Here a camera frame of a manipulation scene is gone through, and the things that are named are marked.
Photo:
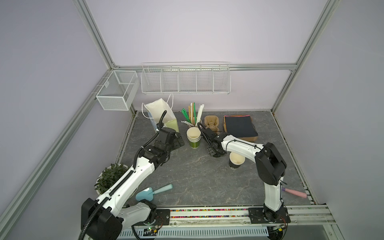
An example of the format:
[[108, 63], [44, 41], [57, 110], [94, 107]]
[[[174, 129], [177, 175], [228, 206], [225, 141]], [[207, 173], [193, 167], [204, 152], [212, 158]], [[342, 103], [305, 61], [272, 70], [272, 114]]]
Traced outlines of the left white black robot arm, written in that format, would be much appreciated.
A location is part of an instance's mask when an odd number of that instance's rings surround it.
[[157, 207], [151, 201], [140, 200], [128, 208], [124, 205], [139, 185], [170, 159], [171, 151], [183, 145], [181, 135], [174, 129], [165, 127], [160, 120], [156, 134], [150, 142], [139, 148], [133, 165], [124, 175], [97, 199], [89, 198], [83, 203], [78, 238], [83, 240], [89, 236], [94, 240], [115, 240], [125, 228], [137, 223], [155, 223]]

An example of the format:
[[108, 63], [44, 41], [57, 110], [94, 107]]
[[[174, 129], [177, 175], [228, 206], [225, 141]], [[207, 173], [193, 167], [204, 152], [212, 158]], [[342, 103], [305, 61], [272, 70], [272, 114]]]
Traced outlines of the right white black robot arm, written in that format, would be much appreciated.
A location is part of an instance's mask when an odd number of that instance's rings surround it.
[[264, 182], [265, 200], [263, 204], [264, 218], [268, 223], [282, 220], [285, 224], [291, 222], [288, 210], [282, 199], [282, 183], [286, 173], [287, 163], [276, 146], [272, 143], [264, 145], [250, 143], [227, 133], [216, 134], [202, 124], [198, 124], [201, 136], [209, 145], [209, 154], [215, 158], [223, 157], [226, 153], [236, 153], [254, 162], [259, 178]]

